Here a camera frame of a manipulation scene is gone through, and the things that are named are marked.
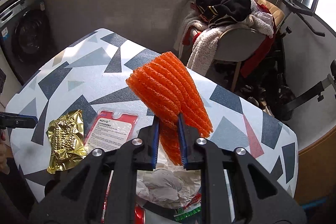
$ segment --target crumpled white paper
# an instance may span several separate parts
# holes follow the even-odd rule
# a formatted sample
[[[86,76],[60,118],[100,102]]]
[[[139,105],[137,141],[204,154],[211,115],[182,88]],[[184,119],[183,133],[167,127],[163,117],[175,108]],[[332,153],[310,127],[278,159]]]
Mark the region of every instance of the crumpled white paper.
[[[136,194],[165,208],[186,206],[201,187],[201,172],[175,166],[159,143],[154,171],[138,171]]]

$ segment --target geometric pattern tablecloth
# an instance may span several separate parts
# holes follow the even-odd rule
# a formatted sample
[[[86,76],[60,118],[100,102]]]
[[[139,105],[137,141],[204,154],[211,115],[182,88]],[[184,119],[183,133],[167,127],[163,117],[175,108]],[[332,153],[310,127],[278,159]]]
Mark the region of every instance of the geometric pattern tablecloth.
[[[8,130],[14,159],[37,201],[53,175],[46,169],[49,122],[83,110],[84,130],[101,107],[137,111],[133,133],[151,125],[153,113],[128,88],[125,79],[135,68],[159,54],[112,31],[99,29],[76,41],[38,70],[6,107],[7,112],[37,116],[34,129]],[[259,108],[189,70],[212,122],[211,141],[233,150],[245,147],[292,196],[298,171],[295,133]]]

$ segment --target washing machine door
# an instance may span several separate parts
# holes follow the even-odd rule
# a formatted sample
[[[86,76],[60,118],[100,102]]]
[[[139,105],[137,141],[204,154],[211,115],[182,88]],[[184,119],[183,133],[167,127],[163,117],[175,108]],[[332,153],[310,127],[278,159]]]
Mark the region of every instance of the washing machine door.
[[[18,22],[12,36],[12,51],[22,62],[36,63],[48,52],[51,33],[44,11],[29,10]]]

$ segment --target gold wrapper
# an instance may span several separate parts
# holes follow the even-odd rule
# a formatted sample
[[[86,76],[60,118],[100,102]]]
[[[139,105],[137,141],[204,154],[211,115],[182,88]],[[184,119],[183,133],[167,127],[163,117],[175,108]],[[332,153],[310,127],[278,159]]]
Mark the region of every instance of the gold wrapper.
[[[71,169],[85,158],[82,110],[71,111],[51,121],[47,133],[51,145],[49,173]]]

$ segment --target red and white package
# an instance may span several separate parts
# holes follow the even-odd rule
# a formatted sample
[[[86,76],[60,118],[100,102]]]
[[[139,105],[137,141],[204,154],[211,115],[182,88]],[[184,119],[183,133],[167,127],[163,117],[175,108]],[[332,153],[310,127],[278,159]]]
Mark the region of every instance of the red and white package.
[[[125,110],[99,110],[84,140],[86,152],[95,148],[102,148],[105,152],[120,148],[132,136],[138,118],[138,114]]]

